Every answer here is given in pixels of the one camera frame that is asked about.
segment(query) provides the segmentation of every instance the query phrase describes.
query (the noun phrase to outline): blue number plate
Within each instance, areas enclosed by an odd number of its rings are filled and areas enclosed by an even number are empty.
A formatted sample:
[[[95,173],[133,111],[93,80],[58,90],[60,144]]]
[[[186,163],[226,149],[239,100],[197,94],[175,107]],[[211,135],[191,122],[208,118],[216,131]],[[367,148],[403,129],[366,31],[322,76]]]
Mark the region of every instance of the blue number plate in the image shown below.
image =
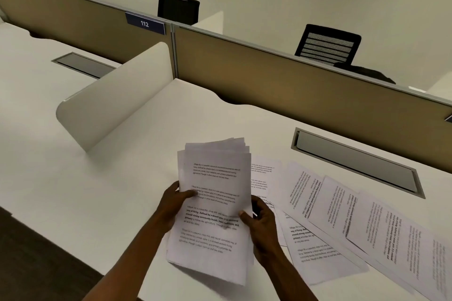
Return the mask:
[[[146,30],[154,31],[157,34],[165,35],[165,24],[160,20],[146,18],[126,12],[127,23],[138,26]]]

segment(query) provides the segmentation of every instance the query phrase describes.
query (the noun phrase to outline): cubicle partition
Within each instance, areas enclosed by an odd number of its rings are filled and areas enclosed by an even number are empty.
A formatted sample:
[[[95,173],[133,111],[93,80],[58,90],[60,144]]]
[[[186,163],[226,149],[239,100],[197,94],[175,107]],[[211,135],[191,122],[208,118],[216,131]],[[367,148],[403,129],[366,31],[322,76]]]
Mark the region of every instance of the cubicle partition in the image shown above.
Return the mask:
[[[447,100],[183,24],[174,36],[179,79],[452,173]]]
[[[107,59],[124,63],[158,42],[169,47],[173,75],[171,23],[140,14],[164,24],[165,35],[127,23],[126,13],[136,13],[94,0],[0,0],[11,24],[40,36],[63,42]]]

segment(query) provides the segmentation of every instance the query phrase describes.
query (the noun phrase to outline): desk surface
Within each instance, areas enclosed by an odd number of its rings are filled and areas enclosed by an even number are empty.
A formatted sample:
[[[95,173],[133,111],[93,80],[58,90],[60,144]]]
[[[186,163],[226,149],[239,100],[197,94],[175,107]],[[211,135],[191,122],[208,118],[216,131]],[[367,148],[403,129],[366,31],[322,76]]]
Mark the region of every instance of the desk surface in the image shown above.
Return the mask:
[[[84,153],[55,117],[61,101],[95,81],[51,62],[70,52],[119,66],[0,24],[0,206],[12,213],[16,201],[32,186]]]
[[[414,167],[426,199],[291,150],[295,127]],[[253,154],[297,161],[354,190],[366,190],[452,241],[452,175],[254,106],[225,103],[213,92],[180,80],[172,81],[89,154],[77,155],[22,198],[13,216],[106,273],[154,212],[164,189],[177,179],[177,151],[187,142],[230,137],[245,137]],[[231,286],[169,264],[166,239],[141,289],[144,300],[277,300],[259,264],[246,287]],[[424,299],[372,268],[312,289],[328,301]]]

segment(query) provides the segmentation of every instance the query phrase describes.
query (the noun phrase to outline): printed document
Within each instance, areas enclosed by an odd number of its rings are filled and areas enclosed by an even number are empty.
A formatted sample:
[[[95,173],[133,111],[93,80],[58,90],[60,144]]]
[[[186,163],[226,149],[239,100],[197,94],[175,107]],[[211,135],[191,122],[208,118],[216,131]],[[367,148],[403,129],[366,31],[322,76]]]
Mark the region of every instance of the printed document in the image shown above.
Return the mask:
[[[281,168],[281,161],[256,155],[252,155],[251,157],[251,194],[260,197],[273,211],[279,244],[281,246],[287,246],[275,207],[267,200],[268,186],[274,184],[274,188],[278,188]]]
[[[346,239],[345,236],[350,226],[351,215],[357,198],[358,193],[326,176],[317,193],[308,220],[320,230],[338,240],[355,255],[364,259],[383,275],[410,293],[413,293],[413,288],[392,272],[392,270],[371,258],[359,247]]]
[[[304,226],[280,210],[281,221],[292,263],[307,285],[354,275],[362,270]]]
[[[347,239],[426,298],[452,299],[451,252],[444,241],[380,200],[359,193]]]
[[[180,190],[197,190],[198,196],[186,200],[176,217],[167,260],[245,285],[252,242],[238,213],[252,216],[251,154],[244,142],[223,145],[188,144],[178,153]]]
[[[283,170],[280,185],[269,190],[268,199],[297,223],[307,228],[322,241],[333,247],[351,262],[368,271],[366,262],[342,245],[334,237],[328,235],[308,221],[315,198],[319,193],[322,178],[301,165],[291,162]]]

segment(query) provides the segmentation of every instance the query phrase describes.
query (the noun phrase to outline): floor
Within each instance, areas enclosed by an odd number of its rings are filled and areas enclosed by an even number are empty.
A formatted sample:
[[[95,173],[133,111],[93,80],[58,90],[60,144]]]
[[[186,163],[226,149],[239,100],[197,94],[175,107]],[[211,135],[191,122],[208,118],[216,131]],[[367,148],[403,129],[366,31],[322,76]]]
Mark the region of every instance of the floor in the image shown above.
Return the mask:
[[[101,277],[0,207],[0,300],[80,301]]]

